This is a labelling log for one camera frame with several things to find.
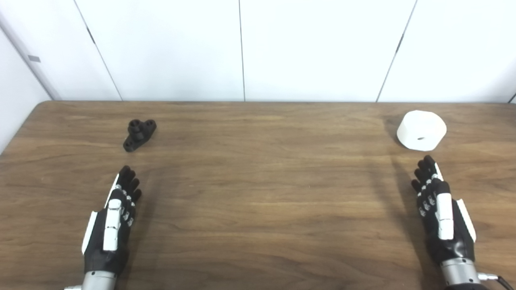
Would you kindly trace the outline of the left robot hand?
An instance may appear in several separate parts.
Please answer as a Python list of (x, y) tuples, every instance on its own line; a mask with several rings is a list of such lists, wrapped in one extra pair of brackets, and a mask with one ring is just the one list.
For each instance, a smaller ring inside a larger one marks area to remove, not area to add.
[(129, 260), (128, 241), (136, 218), (136, 203), (142, 192), (131, 167), (116, 175), (105, 206), (93, 211), (83, 238), (83, 271), (105, 271), (120, 275)]

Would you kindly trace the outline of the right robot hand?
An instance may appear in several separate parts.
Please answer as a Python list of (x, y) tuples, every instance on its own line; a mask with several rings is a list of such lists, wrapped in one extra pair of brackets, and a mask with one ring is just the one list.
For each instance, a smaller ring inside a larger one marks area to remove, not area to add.
[(463, 202), (451, 195), (450, 185), (429, 155), (418, 161), (411, 185), (422, 219), (425, 244), (436, 264), (449, 259), (475, 261), (475, 231)]

